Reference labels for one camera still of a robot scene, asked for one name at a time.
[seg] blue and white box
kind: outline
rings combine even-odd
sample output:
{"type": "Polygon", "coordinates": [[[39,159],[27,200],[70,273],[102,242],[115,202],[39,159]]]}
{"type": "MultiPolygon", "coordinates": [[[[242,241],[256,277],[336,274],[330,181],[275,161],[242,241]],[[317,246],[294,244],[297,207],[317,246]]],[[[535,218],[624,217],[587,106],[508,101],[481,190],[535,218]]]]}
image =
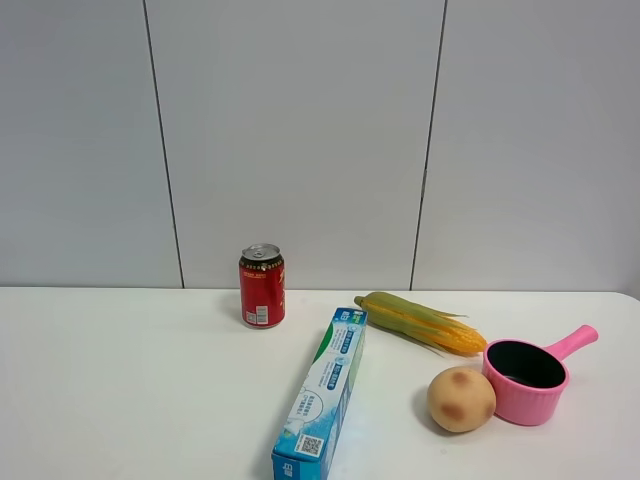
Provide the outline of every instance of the blue and white box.
{"type": "Polygon", "coordinates": [[[273,447],[275,480],[326,480],[358,373],[367,313],[339,308],[273,447]]]}

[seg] corn cob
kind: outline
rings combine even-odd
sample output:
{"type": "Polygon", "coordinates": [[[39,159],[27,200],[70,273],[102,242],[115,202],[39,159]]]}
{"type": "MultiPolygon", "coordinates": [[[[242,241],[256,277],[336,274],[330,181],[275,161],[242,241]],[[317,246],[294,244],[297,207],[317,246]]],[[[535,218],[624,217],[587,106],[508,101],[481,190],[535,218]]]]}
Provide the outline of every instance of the corn cob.
{"type": "Polygon", "coordinates": [[[487,345],[475,329],[456,320],[464,315],[434,310],[386,292],[358,296],[354,302],[368,313],[372,324],[436,350],[468,356],[483,351],[487,345]]]}

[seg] potato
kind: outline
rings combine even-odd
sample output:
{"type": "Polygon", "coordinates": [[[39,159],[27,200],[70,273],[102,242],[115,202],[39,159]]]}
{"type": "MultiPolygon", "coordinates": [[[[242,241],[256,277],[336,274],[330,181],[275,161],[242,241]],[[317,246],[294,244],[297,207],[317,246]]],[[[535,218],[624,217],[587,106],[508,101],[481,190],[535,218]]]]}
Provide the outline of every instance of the potato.
{"type": "Polygon", "coordinates": [[[445,430],[468,432],[491,418],[496,410],[496,394],[480,372],[454,367],[432,380],[427,407],[435,422],[445,430]]]}

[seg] pink saucepan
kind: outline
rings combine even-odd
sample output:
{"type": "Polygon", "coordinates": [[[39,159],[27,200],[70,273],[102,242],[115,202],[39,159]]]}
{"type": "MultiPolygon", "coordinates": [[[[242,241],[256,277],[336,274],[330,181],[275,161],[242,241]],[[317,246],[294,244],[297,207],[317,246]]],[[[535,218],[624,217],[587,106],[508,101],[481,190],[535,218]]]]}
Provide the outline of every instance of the pink saucepan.
{"type": "Polygon", "coordinates": [[[520,340],[490,343],[484,351],[482,373],[496,392],[496,415],[518,425],[541,425],[549,420],[569,383],[562,360],[597,339],[598,332],[583,325],[546,348],[520,340]]]}

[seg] soda can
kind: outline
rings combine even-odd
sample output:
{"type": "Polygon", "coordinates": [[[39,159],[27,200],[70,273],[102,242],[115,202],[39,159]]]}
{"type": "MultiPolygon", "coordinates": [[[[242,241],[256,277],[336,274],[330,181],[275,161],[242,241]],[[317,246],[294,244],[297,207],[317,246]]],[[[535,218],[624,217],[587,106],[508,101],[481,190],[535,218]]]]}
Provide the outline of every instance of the soda can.
{"type": "Polygon", "coordinates": [[[240,257],[242,319],[252,327],[270,328],[284,318],[284,259],[269,243],[245,248],[240,257]]]}

